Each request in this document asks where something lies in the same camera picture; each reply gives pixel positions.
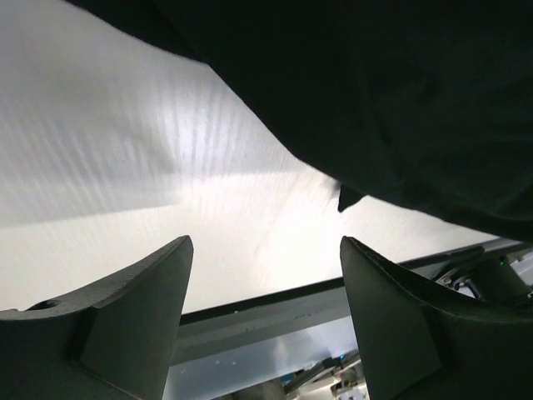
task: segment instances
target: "gray curved support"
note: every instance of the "gray curved support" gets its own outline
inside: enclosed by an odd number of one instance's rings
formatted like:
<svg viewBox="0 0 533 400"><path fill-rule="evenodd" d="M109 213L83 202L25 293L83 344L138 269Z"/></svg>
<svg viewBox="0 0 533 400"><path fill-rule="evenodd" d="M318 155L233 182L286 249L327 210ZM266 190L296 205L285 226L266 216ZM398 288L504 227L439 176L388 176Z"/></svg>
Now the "gray curved support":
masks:
<svg viewBox="0 0 533 400"><path fill-rule="evenodd" d="M351 237L341 264L372 400L533 398L533 314L463 296Z"/></svg>
<svg viewBox="0 0 533 400"><path fill-rule="evenodd" d="M0 398L159 400L192 265L180 237L25 312L0 312Z"/></svg>

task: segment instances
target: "white surface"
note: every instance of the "white surface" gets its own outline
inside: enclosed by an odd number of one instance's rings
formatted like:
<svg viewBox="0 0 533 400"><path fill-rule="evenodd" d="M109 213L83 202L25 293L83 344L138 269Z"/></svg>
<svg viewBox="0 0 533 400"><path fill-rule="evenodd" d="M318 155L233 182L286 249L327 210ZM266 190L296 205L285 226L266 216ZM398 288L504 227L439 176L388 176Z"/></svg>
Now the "white surface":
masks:
<svg viewBox="0 0 533 400"><path fill-rule="evenodd" d="M515 261L511 266L526 284L533 285L533 252L527 253L520 261Z"/></svg>
<svg viewBox="0 0 533 400"><path fill-rule="evenodd" d="M335 183L208 67L59 0L0 7L0 308L182 234L185 312L338 277L344 234L395 261L489 238L372 199L340 215Z"/></svg>
<svg viewBox="0 0 533 400"><path fill-rule="evenodd" d="M366 383L354 387L350 392L343 393L336 400L349 400L350 398L352 398L352 400L370 400Z"/></svg>
<svg viewBox="0 0 533 400"><path fill-rule="evenodd" d="M331 387L337 385L341 379L339 377L325 377L318 382L309 383L298 389L301 400L335 400Z"/></svg>

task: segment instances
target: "black cloth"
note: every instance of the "black cloth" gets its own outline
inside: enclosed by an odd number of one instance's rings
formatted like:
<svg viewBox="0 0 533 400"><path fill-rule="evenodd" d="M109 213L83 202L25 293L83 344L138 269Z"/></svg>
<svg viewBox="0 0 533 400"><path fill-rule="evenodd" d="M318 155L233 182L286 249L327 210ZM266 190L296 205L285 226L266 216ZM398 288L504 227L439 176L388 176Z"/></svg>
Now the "black cloth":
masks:
<svg viewBox="0 0 533 400"><path fill-rule="evenodd" d="M208 63L289 151L354 201L372 195L533 242L526 0L146 0L164 34L126 5L115 21L104 15L123 0L71 3Z"/></svg>

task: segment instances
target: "metal frame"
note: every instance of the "metal frame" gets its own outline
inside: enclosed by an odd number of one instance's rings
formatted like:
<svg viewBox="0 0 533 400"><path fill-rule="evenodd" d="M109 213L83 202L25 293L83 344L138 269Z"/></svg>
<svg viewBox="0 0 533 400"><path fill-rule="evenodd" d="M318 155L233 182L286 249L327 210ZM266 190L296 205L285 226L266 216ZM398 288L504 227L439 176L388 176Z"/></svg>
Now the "metal frame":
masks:
<svg viewBox="0 0 533 400"><path fill-rule="evenodd" d="M478 263L532 248L506 239L459 248L400 265L437 279L457 263ZM222 353L248 344L349 317L342 277L306 287L184 314L172 365Z"/></svg>

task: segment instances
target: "gray panel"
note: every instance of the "gray panel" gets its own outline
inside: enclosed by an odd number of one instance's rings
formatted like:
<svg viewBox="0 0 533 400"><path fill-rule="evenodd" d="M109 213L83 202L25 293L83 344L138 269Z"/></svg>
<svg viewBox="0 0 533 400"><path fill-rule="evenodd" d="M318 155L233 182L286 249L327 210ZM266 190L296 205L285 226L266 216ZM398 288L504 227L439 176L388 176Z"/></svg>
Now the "gray panel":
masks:
<svg viewBox="0 0 533 400"><path fill-rule="evenodd" d="M357 348L350 317L171 367L164 400L212 399Z"/></svg>

